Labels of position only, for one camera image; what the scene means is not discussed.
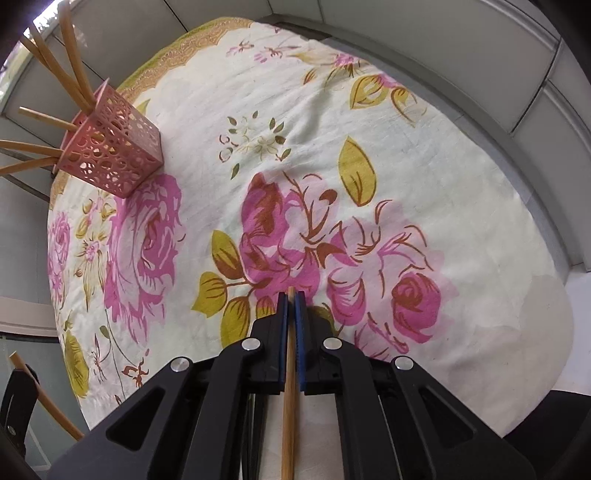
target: pink basket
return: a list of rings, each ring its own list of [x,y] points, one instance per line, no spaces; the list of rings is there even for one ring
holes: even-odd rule
[[[121,198],[164,164],[160,131],[108,85],[95,92],[95,110],[79,112],[61,141],[57,168]]]

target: gold border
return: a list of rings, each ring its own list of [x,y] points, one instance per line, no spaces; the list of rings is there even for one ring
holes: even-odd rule
[[[158,81],[173,68],[185,65],[193,55],[205,47],[217,45],[230,30],[249,28],[254,22],[239,17],[220,17],[200,27],[194,28],[182,37],[164,47],[139,69],[133,72],[117,89],[129,102],[133,103],[142,92],[155,87]],[[49,208],[53,210],[57,196],[64,192],[70,177],[59,171],[51,185]]]

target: table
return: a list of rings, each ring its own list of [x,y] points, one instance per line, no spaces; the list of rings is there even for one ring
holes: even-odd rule
[[[531,215],[398,81],[221,18],[119,91],[160,129],[163,170],[126,200],[60,173],[48,217],[56,325],[90,427],[171,358],[244,338],[291,285],[336,335],[412,356],[499,434],[553,386],[572,316]],[[263,478],[278,475],[272,405]],[[342,476],[333,405],[302,400],[307,478]]]

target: pink flower print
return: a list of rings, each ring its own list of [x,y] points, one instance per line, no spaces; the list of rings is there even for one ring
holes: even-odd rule
[[[100,243],[97,240],[90,242],[84,250],[85,260],[87,262],[94,261],[95,256],[99,250],[100,250]]]
[[[301,180],[283,174],[285,218],[289,224],[285,234],[290,248],[304,251],[328,242],[330,229],[337,222],[337,192],[316,174],[305,175]],[[323,265],[323,247],[320,263]]]
[[[248,40],[242,40],[237,47],[231,47],[226,52],[226,57],[229,57],[230,55],[236,55],[237,53],[242,53],[243,51],[250,50],[251,48],[254,48],[252,43],[250,43]]]
[[[125,322],[134,342],[145,343],[150,324],[164,322],[164,296],[174,284],[174,257],[184,239],[181,191],[174,177],[160,174],[115,201],[105,307],[114,322]]]
[[[402,86],[402,83],[394,80],[391,76],[386,75],[385,73],[380,73],[379,75],[376,75],[376,79],[382,87],[395,88]]]
[[[255,54],[255,61],[258,63],[265,63],[269,58],[267,57],[266,52],[259,52]]]
[[[65,212],[59,212],[49,226],[47,242],[47,274],[54,307],[59,309],[64,300],[63,273],[70,249],[70,224]]]
[[[420,330],[437,321],[441,295],[429,277],[426,239],[399,206],[384,200],[372,221],[338,224],[330,244],[326,291],[335,320],[357,326],[353,340],[365,339],[367,352],[386,348],[390,355],[392,347],[408,351],[397,332],[419,343],[430,338]]]
[[[347,65],[352,65],[357,62],[359,62],[359,59],[357,57],[349,55],[348,53],[339,53],[335,58],[334,66],[346,67]]]
[[[421,330],[437,321],[441,292],[435,282],[422,273],[404,275],[392,289],[394,328],[417,343],[425,343],[431,335]]]
[[[290,50],[294,50],[296,48],[299,48],[299,47],[298,46],[282,47],[281,45],[279,45],[277,47],[265,47],[259,53],[255,54],[254,60],[259,63],[265,63],[268,59],[272,59],[272,58],[282,59],[283,54],[285,52],[288,52]]]
[[[257,299],[276,302],[279,292],[294,286],[311,302],[320,283],[318,262],[311,249],[294,249],[285,241],[291,227],[286,207],[277,183],[267,183],[262,173],[253,177],[242,204],[240,256]]]

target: bamboo stick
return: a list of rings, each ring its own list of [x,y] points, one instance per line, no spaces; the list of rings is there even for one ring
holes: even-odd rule
[[[55,165],[59,158],[55,157],[43,157],[36,158],[35,160],[23,161],[20,163],[13,163],[6,167],[0,167],[0,177],[11,173],[18,173],[20,171],[30,170],[32,168],[47,167],[49,165]]]
[[[7,157],[11,157],[11,158],[14,158],[14,159],[20,160],[20,161],[35,160],[34,157],[29,157],[29,155],[25,155],[24,153],[16,152],[14,150],[7,150],[6,148],[2,148],[2,147],[0,147],[0,153],[3,155],[6,155]],[[43,168],[43,170],[51,171],[50,167],[42,167],[42,168]]]
[[[61,35],[64,38],[68,58],[70,59],[76,80],[78,80],[82,96],[90,106],[94,107],[96,105],[95,94],[90,87],[90,82],[88,81],[82,65],[82,59],[80,58],[78,43],[76,43],[76,36],[74,35],[74,28],[72,26],[72,16],[70,14],[70,0],[63,0],[57,5],[57,16],[60,19]]]
[[[46,147],[45,145],[35,145],[25,142],[13,142],[12,140],[0,140],[0,148],[12,148],[22,152],[39,153],[49,157],[61,157],[63,150],[59,148]]]
[[[47,62],[45,61],[45,59],[43,58],[43,55],[41,55],[41,52],[39,51],[37,46],[31,40],[29,40],[27,37],[25,37],[25,35],[22,35],[21,36],[21,43],[28,51],[30,51],[33,54],[33,56],[37,60],[39,60],[41,62],[41,64],[46,69],[49,69],[49,66],[47,65]]]
[[[34,378],[33,374],[28,369],[27,365],[18,353],[14,352],[10,356],[10,360],[16,368],[23,370],[25,373]],[[57,408],[57,405],[51,401],[51,399],[47,396],[45,391],[41,388],[41,385],[39,385],[39,383],[37,383],[36,381],[35,386],[37,387],[39,402],[47,410],[48,414],[51,415],[55,419],[55,421],[58,422],[61,425],[61,427],[72,436],[72,438],[80,440],[84,436],[84,434],[80,430],[78,430],[76,425],[74,425],[68,419],[68,417],[66,417],[62,413],[62,411],[59,408]]]
[[[287,290],[290,308],[294,308],[296,289]],[[285,362],[285,392],[283,395],[283,431],[281,442],[281,480],[293,480],[296,446],[296,325],[289,321],[287,327],[287,358]]]
[[[41,34],[39,33],[39,30],[37,30],[37,27],[34,24],[30,24],[29,30],[31,31],[33,40],[35,40],[35,45],[37,46],[39,52],[47,62],[47,68],[49,68],[52,74],[55,75],[57,80],[65,88],[68,95],[70,95],[72,100],[75,101],[76,105],[80,107],[80,110],[82,110],[86,115],[90,115],[92,113],[93,108],[84,99],[84,96],[80,92],[76,81],[72,77],[70,77],[64,71],[63,68],[61,68],[61,65],[53,56],[53,53],[51,53],[51,50],[49,49],[49,47],[47,47],[45,41],[41,37]]]
[[[65,120],[62,120],[60,118],[47,115],[46,113],[36,112],[35,110],[31,110],[30,108],[26,108],[23,106],[20,106],[18,108],[18,113],[21,113],[25,116],[29,116],[41,122],[54,125],[55,127],[64,128],[66,130],[69,130],[70,132],[75,132],[76,130],[78,130],[78,127],[71,122],[66,122]]]

